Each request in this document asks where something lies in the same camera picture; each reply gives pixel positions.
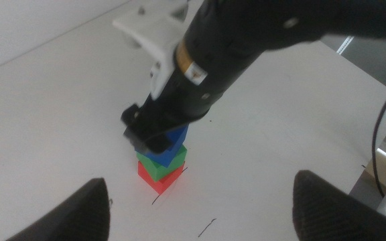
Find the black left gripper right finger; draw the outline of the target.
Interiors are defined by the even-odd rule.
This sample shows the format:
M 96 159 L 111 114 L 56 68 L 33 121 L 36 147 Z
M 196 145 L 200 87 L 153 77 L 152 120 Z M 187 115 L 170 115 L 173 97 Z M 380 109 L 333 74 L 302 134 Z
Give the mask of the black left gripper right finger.
M 299 240 L 386 240 L 386 216 L 310 170 L 294 178 L 292 222 Z

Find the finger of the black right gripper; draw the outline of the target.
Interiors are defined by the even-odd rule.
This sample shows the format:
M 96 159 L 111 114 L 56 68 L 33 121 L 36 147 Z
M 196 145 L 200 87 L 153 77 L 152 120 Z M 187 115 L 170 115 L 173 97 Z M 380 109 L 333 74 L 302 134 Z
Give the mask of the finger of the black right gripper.
M 164 134 L 150 136 L 146 133 L 137 133 L 131 129 L 127 129 L 123 135 L 129 140 L 136 151 L 142 153 L 151 152 L 160 154 L 172 146 L 172 142 Z

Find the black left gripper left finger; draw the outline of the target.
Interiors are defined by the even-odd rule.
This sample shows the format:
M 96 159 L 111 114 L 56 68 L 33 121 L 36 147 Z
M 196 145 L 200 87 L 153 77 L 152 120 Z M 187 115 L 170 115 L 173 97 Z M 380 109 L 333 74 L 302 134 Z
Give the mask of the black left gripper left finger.
M 94 178 L 10 240 L 108 240 L 109 231 L 107 185 Z

